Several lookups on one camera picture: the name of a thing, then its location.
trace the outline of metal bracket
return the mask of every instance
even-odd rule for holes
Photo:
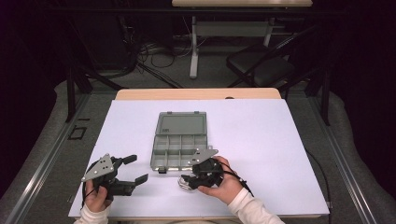
[[[114,171],[113,163],[108,153],[102,157],[82,178],[81,182],[85,182],[96,177],[107,175]]]
[[[189,165],[196,165],[199,164],[203,161],[206,161],[207,159],[211,158],[212,156],[218,154],[217,149],[202,149],[200,150],[197,148],[195,153],[192,155],[191,161],[188,161]]]

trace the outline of person's left hand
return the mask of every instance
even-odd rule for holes
[[[92,180],[88,180],[85,186],[85,204],[91,212],[98,213],[105,211],[111,205],[110,200],[106,200],[107,189],[100,186],[98,192],[93,188]]]

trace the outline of desk leg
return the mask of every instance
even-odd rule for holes
[[[191,68],[190,68],[190,78],[197,78],[198,75],[198,48],[197,48],[197,31],[196,31],[196,18],[192,17],[192,55],[191,55]]]
[[[267,34],[265,35],[265,38],[264,38],[264,46],[265,47],[268,47],[268,45],[270,44],[270,39],[271,39],[272,32],[273,32],[273,25],[272,24],[268,24]]]

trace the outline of table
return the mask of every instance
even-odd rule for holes
[[[137,161],[121,166],[117,178],[134,181],[148,174],[148,182],[131,197],[115,197],[110,219],[234,217],[218,199],[180,188],[177,179],[183,172],[161,175],[150,168],[159,112],[196,110],[207,114],[209,145],[229,159],[270,211],[281,217],[329,214],[289,109],[276,89],[158,89],[119,91],[87,164],[106,153],[116,158],[136,154]],[[79,216],[80,195],[81,188],[70,217]]]
[[[173,0],[174,7],[311,7],[311,0]],[[197,78],[198,48],[197,36],[265,36],[264,45],[268,46],[274,25],[268,21],[203,21],[192,16],[192,55],[190,78]]]

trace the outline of black curtain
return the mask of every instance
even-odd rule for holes
[[[356,33],[332,73],[331,88],[345,102],[362,160],[396,199],[396,7],[385,0],[356,6]]]
[[[65,79],[35,1],[0,3],[0,196],[35,145]]]

